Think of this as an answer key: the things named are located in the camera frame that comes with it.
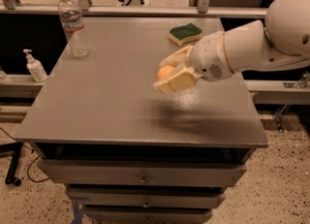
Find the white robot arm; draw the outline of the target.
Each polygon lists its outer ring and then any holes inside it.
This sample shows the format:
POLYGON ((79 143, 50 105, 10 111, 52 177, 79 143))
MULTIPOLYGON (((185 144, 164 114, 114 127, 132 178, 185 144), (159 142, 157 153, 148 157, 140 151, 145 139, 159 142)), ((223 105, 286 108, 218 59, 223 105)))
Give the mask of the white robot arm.
POLYGON ((217 81, 243 71, 285 71, 310 61, 310 0, 274 0, 264 20, 200 38, 165 58, 154 87, 162 93, 217 81))

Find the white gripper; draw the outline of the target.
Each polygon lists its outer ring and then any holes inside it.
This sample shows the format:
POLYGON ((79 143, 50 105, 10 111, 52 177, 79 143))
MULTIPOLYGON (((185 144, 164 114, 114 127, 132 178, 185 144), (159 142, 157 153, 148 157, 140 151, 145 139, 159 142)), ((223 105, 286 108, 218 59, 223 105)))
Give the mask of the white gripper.
POLYGON ((174 70, 153 84, 163 94, 194 87, 201 78, 208 81, 230 78, 233 70, 225 52, 225 32, 206 35, 194 47, 179 49, 159 65, 160 68, 166 66, 172 66, 174 70))

